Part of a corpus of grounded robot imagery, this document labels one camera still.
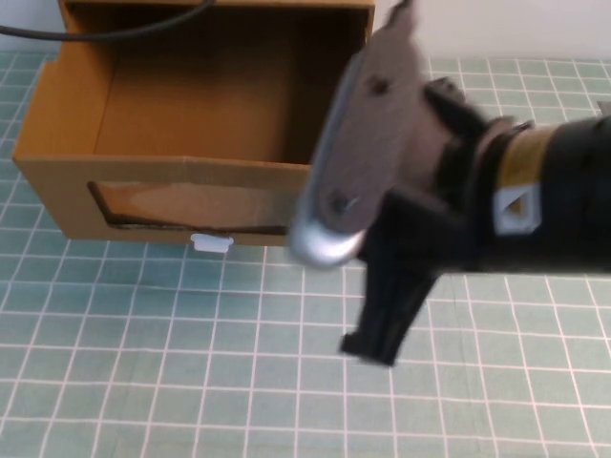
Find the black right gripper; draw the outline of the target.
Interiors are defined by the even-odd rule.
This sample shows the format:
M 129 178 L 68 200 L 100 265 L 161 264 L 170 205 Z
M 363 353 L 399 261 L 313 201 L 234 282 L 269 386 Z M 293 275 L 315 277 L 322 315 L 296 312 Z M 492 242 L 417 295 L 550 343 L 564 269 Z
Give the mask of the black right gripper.
M 423 85 L 396 179 L 361 248 L 365 299 L 344 354 L 393 366 L 439 272 L 464 264 L 474 248 L 475 169 L 496 133 L 496 120 L 448 77 Z

